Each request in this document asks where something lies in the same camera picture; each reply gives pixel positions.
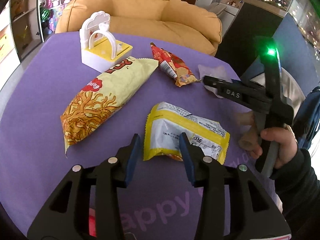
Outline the black sleeve right forearm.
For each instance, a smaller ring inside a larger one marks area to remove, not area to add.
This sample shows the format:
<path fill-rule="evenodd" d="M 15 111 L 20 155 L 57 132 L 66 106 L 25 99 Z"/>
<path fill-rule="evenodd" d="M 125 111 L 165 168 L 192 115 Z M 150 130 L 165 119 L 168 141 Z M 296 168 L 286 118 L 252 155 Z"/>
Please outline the black sleeve right forearm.
<path fill-rule="evenodd" d="M 292 239 L 319 239 L 319 180 L 308 150 L 299 149 L 291 161 L 273 170 L 271 179 Z"/>

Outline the right hand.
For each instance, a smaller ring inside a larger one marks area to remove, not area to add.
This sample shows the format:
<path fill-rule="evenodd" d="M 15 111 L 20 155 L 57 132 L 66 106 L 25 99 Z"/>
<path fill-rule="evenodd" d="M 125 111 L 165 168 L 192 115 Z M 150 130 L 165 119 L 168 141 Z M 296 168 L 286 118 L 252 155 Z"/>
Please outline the right hand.
<path fill-rule="evenodd" d="M 263 154 L 263 149 L 258 142 L 258 138 L 275 142 L 278 145 L 274 168 L 279 169 L 283 167 L 295 157 L 298 151 L 298 145 L 290 126 L 285 125 L 283 128 L 271 127 L 258 132 L 252 111 L 237 113 L 236 121 L 241 126 L 250 126 L 250 129 L 240 138 L 239 146 L 246 150 L 254 159 L 258 159 Z"/>

